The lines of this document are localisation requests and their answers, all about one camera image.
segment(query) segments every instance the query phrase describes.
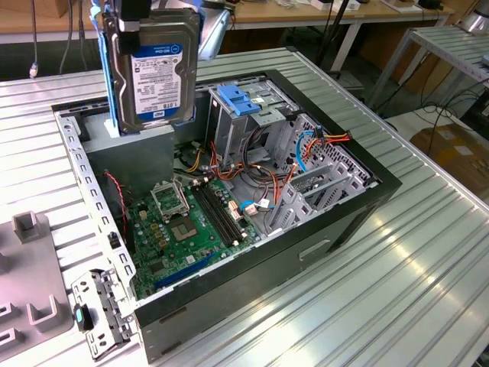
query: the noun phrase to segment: green motherboard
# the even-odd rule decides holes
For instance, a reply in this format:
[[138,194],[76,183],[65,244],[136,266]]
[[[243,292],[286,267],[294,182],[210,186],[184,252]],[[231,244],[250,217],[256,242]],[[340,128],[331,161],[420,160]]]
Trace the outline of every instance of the green motherboard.
[[[222,182],[213,180],[207,187],[222,204],[229,219],[235,221],[227,205],[232,198]],[[180,202],[172,190],[158,193],[160,208],[152,195],[128,207],[134,233],[134,247],[129,251],[136,267],[133,285],[138,299],[146,298],[159,288],[215,264],[260,239],[252,224],[241,219],[235,225],[238,231],[245,233],[244,238],[237,245],[225,244],[195,198],[195,191],[191,187],[183,187],[182,191],[189,206],[189,212],[184,216],[164,220],[160,214],[160,209],[170,209]]]

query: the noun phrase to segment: hard drive label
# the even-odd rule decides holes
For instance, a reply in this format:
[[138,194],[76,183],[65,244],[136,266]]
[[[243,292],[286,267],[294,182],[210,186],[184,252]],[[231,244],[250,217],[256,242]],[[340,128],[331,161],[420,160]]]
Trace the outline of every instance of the hard drive label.
[[178,110],[182,80],[175,67],[182,56],[181,44],[141,46],[131,56],[134,101],[140,119],[160,119]]

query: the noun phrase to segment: sticker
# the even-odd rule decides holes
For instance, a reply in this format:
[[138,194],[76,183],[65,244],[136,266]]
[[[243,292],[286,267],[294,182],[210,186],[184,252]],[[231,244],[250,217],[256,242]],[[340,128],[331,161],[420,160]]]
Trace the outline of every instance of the sticker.
[[196,258],[194,258],[193,255],[187,256],[185,259],[189,264],[196,262]]
[[141,46],[139,52],[131,56],[138,118],[151,121],[178,111],[182,78],[175,67],[182,56],[181,44]]
[[268,204],[270,204],[269,199],[264,198],[257,203],[257,205],[261,206],[262,208],[268,208]]
[[473,155],[472,151],[465,145],[458,145],[455,147],[455,149],[457,149],[458,153],[461,155]]
[[449,130],[438,130],[438,133],[443,137],[445,138],[446,140],[452,140],[452,139],[455,139],[457,138],[455,135],[453,135],[452,132],[450,132]]

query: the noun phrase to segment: expansion slot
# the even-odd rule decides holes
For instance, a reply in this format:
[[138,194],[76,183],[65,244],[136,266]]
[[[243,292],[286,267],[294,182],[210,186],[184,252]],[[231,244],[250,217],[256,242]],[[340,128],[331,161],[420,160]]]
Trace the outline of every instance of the expansion slot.
[[209,264],[209,260],[211,259],[211,257],[214,255],[215,255],[215,252],[213,252],[210,255],[207,255],[205,258],[196,262],[195,264],[192,264],[192,265],[176,272],[175,274],[172,274],[172,275],[170,275],[166,278],[163,278],[159,281],[156,281],[154,283],[154,289],[157,290],[158,288],[166,287],[167,285],[175,283],[176,281],[179,281],[180,279],[184,279],[186,276],[191,275],[192,273],[195,273],[196,271],[204,269]]
[[237,245],[242,240],[241,233],[214,193],[207,186],[193,187],[192,192],[224,244]]

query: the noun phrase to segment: slotted aluminum table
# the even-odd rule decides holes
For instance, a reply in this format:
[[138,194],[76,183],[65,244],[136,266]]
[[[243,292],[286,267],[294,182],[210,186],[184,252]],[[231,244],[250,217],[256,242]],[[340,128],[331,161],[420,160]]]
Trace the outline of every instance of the slotted aluminum table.
[[[198,75],[270,68],[403,186],[337,252],[155,365],[470,365],[489,342],[489,209],[298,53],[225,55]],[[50,106],[104,95],[101,72],[0,84],[0,216],[48,215],[66,289],[106,263]],[[101,364],[145,361],[133,338]],[[5,365],[38,363],[92,360],[74,327]]]
[[[427,52],[450,63],[460,71],[460,76],[465,74],[477,82],[489,81],[489,67],[481,61],[484,55],[489,54],[489,35],[474,36],[454,25],[408,29],[375,84],[368,106],[372,107],[376,103],[385,83],[412,42],[421,46],[421,50],[406,69],[400,84],[411,76]],[[449,90],[456,91],[459,83],[460,77],[453,81]]]

